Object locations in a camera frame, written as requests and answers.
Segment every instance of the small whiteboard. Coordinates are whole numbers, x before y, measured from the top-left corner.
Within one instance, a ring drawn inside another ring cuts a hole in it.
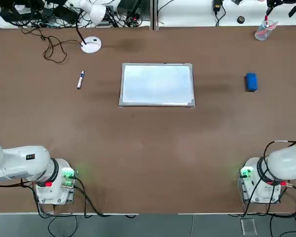
[[[194,107],[192,64],[123,63],[119,105]]]

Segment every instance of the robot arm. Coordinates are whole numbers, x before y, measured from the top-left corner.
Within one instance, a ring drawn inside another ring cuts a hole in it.
[[[250,158],[240,170],[239,181],[244,200],[277,203],[281,183],[293,179],[296,179],[296,145],[270,153],[265,162],[263,158]]]
[[[0,181],[26,178],[43,182],[52,174],[54,164],[42,146],[2,149],[0,146]]]
[[[296,145],[272,152],[266,158],[269,173],[275,180],[296,179]]]
[[[53,159],[42,146],[2,149],[0,181],[25,178],[36,187],[39,203],[65,204],[74,198],[76,173],[64,159]]]

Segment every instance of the brown table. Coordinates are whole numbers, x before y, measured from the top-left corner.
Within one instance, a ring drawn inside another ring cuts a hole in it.
[[[0,144],[43,145],[68,160],[102,212],[242,212],[238,169],[269,141],[296,139],[296,27],[278,27],[265,42],[255,29],[81,30],[103,48],[88,55],[65,44],[63,65],[43,59],[39,37],[2,30]],[[74,29],[44,34],[78,40]],[[196,107],[119,108],[124,62],[192,63]],[[247,72],[258,75],[255,93],[245,92]],[[292,212],[290,197],[272,211]],[[82,212],[83,197],[63,208]],[[0,212],[35,211],[30,190],[0,189]]]

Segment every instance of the gray floor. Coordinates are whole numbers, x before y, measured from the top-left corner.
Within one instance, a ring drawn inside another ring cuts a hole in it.
[[[270,237],[269,217],[254,217],[259,237]],[[0,215],[0,237],[48,237],[47,225],[51,219],[43,220],[37,215]],[[123,216],[84,219],[78,216],[78,230],[74,237],[189,237],[192,216],[148,215],[135,219]],[[70,235],[75,227],[74,217],[58,218],[51,225],[57,237]],[[296,231],[294,219],[273,221],[273,235],[285,231]],[[227,215],[196,215],[192,237],[241,237],[240,218]],[[283,237],[296,237],[296,233]]]

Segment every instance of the white lamp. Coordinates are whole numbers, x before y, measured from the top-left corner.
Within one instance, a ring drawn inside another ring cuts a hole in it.
[[[106,6],[92,4],[88,0],[81,0],[80,8],[89,14],[90,20],[94,25],[98,25],[102,21],[106,13]],[[84,39],[78,30],[77,24],[76,24],[76,29],[79,36],[82,39],[81,49],[83,50],[83,52],[95,53],[100,50],[100,48],[102,47],[102,42],[98,37],[89,36]]]

